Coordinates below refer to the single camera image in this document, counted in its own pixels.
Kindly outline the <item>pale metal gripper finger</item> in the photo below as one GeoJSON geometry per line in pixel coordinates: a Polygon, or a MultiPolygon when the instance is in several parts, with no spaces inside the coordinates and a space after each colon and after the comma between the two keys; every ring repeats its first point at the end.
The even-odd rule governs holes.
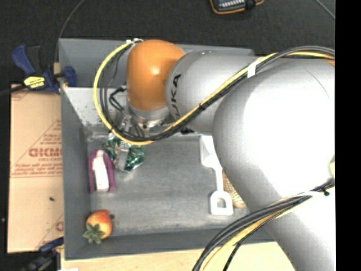
{"type": "Polygon", "coordinates": [[[119,151],[117,155],[117,167],[124,171],[127,164],[127,157],[129,153],[130,145],[124,141],[120,142],[119,151]]]}

